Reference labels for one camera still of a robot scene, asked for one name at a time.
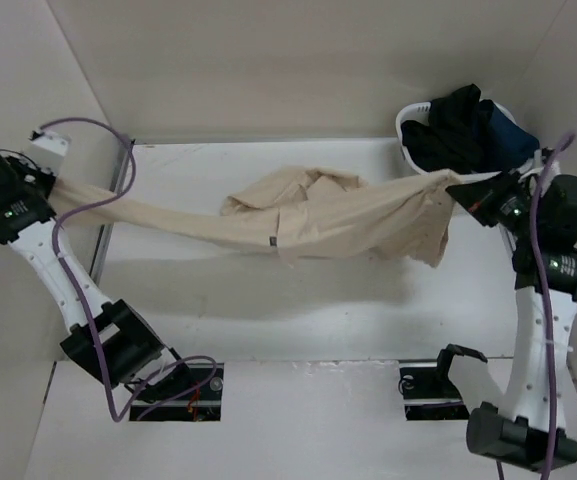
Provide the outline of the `beige trousers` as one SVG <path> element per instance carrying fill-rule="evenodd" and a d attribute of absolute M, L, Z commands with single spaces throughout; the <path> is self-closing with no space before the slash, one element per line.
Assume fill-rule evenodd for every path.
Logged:
<path fill-rule="evenodd" d="M 59 214 L 95 203 L 73 223 L 128 223 L 246 253 L 349 258 L 373 251 L 383 258 L 410 257 L 437 266 L 448 242 L 460 185 L 450 170 L 369 185 L 330 169 L 286 167 L 229 195 L 219 215 L 175 211 L 69 180 L 57 180 L 49 196 Z"/>

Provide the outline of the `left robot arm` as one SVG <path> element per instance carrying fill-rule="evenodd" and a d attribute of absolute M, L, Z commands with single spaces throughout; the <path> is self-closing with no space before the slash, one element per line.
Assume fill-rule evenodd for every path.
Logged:
<path fill-rule="evenodd" d="M 0 244 L 22 256 L 58 305 L 65 355 L 106 389 L 119 385 L 148 404 L 192 392 L 190 367 L 127 302 L 111 300 L 74 257 L 48 201 L 55 175 L 0 152 Z"/>

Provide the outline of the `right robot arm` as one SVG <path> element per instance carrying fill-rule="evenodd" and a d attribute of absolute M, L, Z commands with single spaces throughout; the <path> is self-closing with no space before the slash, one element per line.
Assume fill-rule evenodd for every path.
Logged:
<path fill-rule="evenodd" d="M 481 225 L 511 236 L 518 323 L 506 389 L 483 353 L 455 344 L 440 351 L 432 384 L 443 395 L 459 392 L 471 453 L 547 476 L 577 462 L 557 387 L 577 315 L 577 176 L 542 185 L 501 173 L 447 192 Z"/>

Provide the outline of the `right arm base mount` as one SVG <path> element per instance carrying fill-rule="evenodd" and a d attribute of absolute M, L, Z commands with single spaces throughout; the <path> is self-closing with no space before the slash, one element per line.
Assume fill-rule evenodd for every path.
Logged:
<path fill-rule="evenodd" d="M 469 412 L 457 388 L 436 375 L 434 362 L 399 364 L 398 390 L 408 421 L 462 421 Z"/>

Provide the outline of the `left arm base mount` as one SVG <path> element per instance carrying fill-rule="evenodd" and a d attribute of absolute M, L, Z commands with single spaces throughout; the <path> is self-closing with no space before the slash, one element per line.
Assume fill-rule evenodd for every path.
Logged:
<path fill-rule="evenodd" d="M 178 367 L 156 388 L 148 387 L 132 403 L 129 411 L 130 422 L 217 422 L 221 420 L 222 396 L 224 393 L 224 364 L 217 363 L 213 375 L 210 363 L 190 363 Z M 152 405 L 168 397 L 197 386 L 206 378 L 208 382 L 186 395 L 153 409 L 145 414 Z"/>

